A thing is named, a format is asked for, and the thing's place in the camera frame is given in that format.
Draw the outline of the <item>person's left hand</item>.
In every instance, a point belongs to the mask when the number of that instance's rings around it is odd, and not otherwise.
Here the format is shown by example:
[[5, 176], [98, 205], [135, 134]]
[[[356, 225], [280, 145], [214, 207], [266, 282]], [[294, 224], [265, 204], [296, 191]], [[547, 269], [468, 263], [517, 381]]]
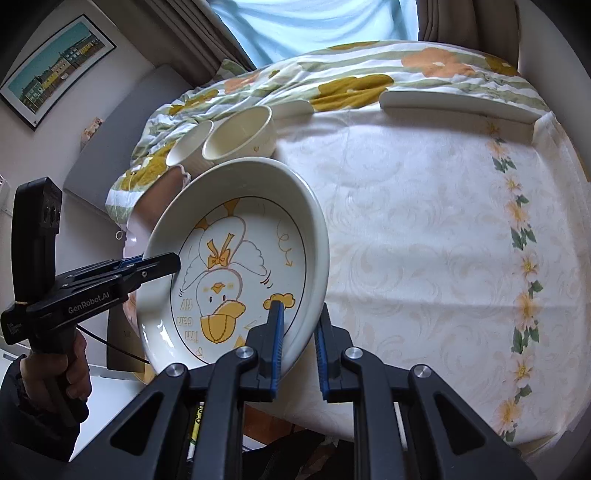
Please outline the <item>person's left hand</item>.
[[84, 336], [76, 332], [73, 343], [76, 359], [72, 365], [68, 364], [66, 355], [30, 353], [22, 358], [19, 367], [28, 398], [45, 408], [52, 408], [47, 386], [55, 377], [65, 374], [69, 384], [67, 396], [86, 402], [92, 391], [86, 346]]

